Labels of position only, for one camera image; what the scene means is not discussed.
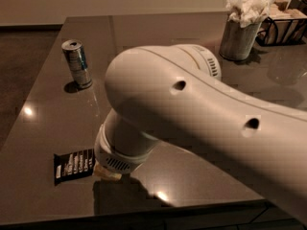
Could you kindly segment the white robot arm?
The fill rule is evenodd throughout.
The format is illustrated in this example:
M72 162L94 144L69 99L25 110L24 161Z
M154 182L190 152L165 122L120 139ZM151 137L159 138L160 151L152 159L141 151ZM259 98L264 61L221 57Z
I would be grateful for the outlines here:
M160 141L195 153L307 223L307 113L222 83L199 45L142 46L106 70L100 165L133 172Z

